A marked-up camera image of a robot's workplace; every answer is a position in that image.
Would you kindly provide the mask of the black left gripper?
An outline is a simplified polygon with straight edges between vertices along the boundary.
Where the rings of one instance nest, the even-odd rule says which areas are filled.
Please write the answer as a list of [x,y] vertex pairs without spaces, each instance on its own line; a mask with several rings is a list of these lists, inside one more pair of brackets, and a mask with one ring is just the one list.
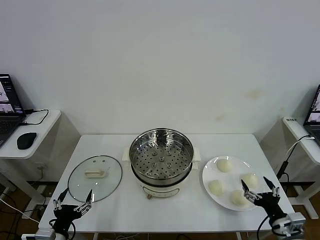
[[85,202],[80,205],[68,205],[61,203],[64,201],[68,193],[68,188],[66,188],[57,199],[53,200],[54,205],[54,216],[56,220],[53,224],[53,229],[55,232],[67,232],[74,220],[80,219],[81,215],[86,214],[92,207],[93,190],[91,189]]

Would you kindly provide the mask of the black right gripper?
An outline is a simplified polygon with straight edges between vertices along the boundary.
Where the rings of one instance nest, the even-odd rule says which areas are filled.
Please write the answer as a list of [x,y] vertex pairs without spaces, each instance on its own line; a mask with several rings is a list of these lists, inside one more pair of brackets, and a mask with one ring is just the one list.
[[244,197],[251,203],[255,202],[256,206],[262,207],[269,217],[270,222],[275,222],[278,219],[285,218],[287,214],[284,213],[278,205],[280,201],[280,188],[276,187],[273,182],[265,176],[263,176],[263,179],[271,192],[254,193],[253,191],[250,191],[247,184],[243,179],[241,179]]

